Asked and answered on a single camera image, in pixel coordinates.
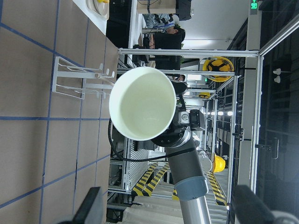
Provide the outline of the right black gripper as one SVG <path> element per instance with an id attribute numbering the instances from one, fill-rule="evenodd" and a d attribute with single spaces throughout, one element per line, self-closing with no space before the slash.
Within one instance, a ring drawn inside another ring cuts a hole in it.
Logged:
<path id="1" fill-rule="evenodd" d="M 161 147 L 180 147 L 192 136 L 190 128 L 190 112 L 186 111 L 183 100 L 183 93 L 187 90 L 187 84 L 179 81 L 172 81 L 176 96 L 179 97 L 181 106 L 175 109 L 174 117 L 168 128 L 151 141 Z"/>

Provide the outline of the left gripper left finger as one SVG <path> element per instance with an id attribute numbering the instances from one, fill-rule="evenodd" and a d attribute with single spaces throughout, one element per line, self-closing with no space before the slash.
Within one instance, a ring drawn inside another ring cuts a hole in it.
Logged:
<path id="1" fill-rule="evenodd" d="M 103 219 L 102 187 L 91 187 L 75 215 L 54 224 L 101 224 Z"/>

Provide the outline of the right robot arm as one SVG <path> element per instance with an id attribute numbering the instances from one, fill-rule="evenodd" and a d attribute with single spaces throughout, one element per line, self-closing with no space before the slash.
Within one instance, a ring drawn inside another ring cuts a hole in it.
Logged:
<path id="1" fill-rule="evenodd" d="M 198 109 L 187 112 L 183 100 L 183 93 L 187 90 L 186 83 L 176 80 L 171 83 L 181 106 L 176 108 L 167 129 L 153 138 L 152 142 L 166 150 L 184 223 L 209 224 L 211 218 L 206 202 L 207 178 L 192 137 L 193 131 L 205 129 L 204 115 Z"/>

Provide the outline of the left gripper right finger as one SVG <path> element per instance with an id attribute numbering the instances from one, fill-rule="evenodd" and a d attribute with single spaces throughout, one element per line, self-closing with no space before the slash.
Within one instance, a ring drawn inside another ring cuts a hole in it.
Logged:
<path id="1" fill-rule="evenodd" d="M 241 224 L 297 224 L 299 222 L 299 219 L 290 213 L 271 211 L 246 185 L 235 187 L 233 209 Z"/>

